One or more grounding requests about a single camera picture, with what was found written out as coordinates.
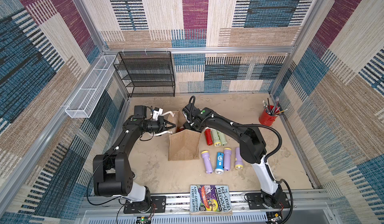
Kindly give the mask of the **burlap tote bag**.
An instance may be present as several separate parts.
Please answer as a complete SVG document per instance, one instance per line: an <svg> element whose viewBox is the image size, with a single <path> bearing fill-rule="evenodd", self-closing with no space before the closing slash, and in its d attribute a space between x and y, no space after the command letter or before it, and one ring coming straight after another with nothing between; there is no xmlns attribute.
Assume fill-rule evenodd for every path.
<svg viewBox="0 0 384 224"><path fill-rule="evenodd" d="M178 132L179 128L184 127L187 122L182 111L167 111L159 118L164 118L165 121L176 124L176 127L163 131L160 134L169 134L169 157L168 161L191 161L199 159L199 143L201 133L191 130L183 130Z"/></svg>

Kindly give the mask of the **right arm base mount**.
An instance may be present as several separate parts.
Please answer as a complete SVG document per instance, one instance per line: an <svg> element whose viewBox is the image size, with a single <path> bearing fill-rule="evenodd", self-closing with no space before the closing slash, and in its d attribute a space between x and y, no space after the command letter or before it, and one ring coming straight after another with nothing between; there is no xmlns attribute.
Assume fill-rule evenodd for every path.
<svg viewBox="0 0 384 224"><path fill-rule="evenodd" d="M289 209L290 199L286 193L268 195L263 192L245 194L250 210Z"/></svg>

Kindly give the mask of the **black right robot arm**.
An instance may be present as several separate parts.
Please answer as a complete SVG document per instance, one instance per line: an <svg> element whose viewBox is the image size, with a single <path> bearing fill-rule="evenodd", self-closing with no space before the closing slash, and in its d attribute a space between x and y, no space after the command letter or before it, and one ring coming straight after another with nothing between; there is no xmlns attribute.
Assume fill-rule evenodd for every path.
<svg viewBox="0 0 384 224"><path fill-rule="evenodd" d="M256 172L261 185L263 205L271 209L279 204L283 194L281 182L275 180L268 163L268 158L282 146L282 137L275 129L260 124L239 124L210 108L200 110L191 102L183 108L182 112L187 120L184 124L186 129L199 133L205 128L215 129L237 141L242 159L251 164ZM269 154L260 128L268 129L278 137L278 146Z"/></svg>

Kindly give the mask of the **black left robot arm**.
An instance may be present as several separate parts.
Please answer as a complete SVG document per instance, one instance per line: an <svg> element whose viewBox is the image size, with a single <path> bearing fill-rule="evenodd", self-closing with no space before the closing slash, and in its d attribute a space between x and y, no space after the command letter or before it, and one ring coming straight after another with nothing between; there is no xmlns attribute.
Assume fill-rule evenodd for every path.
<svg viewBox="0 0 384 224"><path fill-rule="evenodd" d="M123 123L122 132L102 155L93 160L93 185L96 196L123 198L132 204L151 204L147 187L134 182L129 155L143 134L153 137L171 134L176 125L167 121L160 108L136 105L134 114Z"/></svg>

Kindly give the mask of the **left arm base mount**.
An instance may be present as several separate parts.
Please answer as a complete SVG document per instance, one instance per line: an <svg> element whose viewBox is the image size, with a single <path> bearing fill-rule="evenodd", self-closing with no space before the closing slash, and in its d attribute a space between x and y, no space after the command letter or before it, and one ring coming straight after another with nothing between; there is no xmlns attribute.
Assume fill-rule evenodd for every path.
<svg viewBox="0 0 384 224"><path fill-rule="evenodd" d="M149 215L153 210L155 214L164 213L166 209L166 196L151 196L142 202L126 201L123 213L124 214L145 214Z"/></svg>

